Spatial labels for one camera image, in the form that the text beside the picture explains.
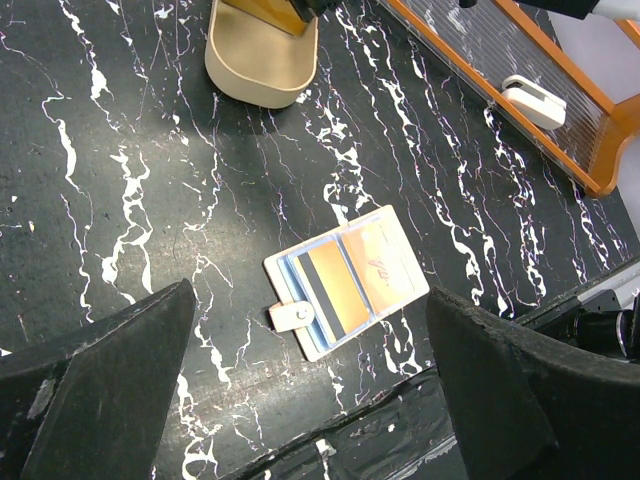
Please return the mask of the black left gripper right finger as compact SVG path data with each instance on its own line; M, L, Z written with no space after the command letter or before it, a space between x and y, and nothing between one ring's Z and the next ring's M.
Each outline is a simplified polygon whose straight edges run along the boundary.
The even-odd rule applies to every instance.
M438 287L429 341L471 479L636 479L639 368Z

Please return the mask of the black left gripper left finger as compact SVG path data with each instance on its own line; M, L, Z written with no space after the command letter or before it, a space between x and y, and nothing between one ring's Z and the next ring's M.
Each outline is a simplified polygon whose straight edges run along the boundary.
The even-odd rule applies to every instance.
M194 312L182 280L2 357L2 478L150 478Z

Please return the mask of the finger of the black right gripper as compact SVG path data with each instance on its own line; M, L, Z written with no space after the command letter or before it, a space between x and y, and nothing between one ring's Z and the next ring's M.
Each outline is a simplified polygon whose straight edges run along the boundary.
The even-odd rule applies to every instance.
M312 20L327 10L334 11L342 0L292 0L292 6L301 20Z

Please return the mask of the beige leather card holder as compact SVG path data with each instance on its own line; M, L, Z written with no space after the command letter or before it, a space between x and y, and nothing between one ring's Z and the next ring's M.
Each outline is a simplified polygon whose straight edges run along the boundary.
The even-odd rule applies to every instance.
M425 296L430 286L391 205L267 257L276 332L315 362Z

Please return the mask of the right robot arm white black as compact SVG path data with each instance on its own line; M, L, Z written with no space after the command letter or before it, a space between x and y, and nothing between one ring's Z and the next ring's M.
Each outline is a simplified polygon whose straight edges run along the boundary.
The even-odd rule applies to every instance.
M559 13L579 20L588 14L599 15L612 20L639 20L639 2L636 0L523 0L523 4ZM341 1L293 0L295 12L304 20L320 16L326 10L335 10Z

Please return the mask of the beige oval card tray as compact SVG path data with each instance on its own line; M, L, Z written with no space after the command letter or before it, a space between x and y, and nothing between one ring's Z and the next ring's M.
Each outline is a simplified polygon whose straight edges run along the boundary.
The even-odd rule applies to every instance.
M301 36L271 26L225 1L215 1L205 47L211 81L226 95L253 105L292 105L314 79L318 19Z

